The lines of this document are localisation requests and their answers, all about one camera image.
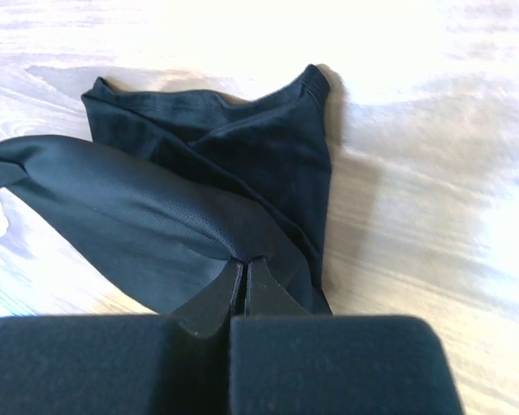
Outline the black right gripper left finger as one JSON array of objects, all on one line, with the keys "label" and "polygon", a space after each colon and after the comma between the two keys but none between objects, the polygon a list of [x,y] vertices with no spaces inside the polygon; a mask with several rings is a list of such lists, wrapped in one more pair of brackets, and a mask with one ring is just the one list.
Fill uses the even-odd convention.
[{"label": "black right gripper left finger", "polygon": [[240,263],[168,315],[0,318],[0,414],[225,414]]}]

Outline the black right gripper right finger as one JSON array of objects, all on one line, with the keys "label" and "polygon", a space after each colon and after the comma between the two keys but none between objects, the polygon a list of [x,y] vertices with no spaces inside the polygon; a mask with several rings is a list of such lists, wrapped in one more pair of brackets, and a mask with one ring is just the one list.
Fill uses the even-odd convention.
[{"label": "black right gripper right finger", "polygon": [[263,260],[231,322],[234,414],[460,414],[439,337],[413,316],[311,315]]}]

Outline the black t shirt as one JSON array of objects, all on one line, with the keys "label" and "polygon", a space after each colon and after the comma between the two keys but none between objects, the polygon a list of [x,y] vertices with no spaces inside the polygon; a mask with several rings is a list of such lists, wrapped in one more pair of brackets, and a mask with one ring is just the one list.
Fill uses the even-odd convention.
[{"label": "black t shirt", "polygon": [[100,78],[81,97],[91,139],[0,142],[0,188],[150,310],[175,310],[230,260],[263,259],[298,304],[327,314],[329,93],[314,65],[244,104],[209,90],[121,92]]}]

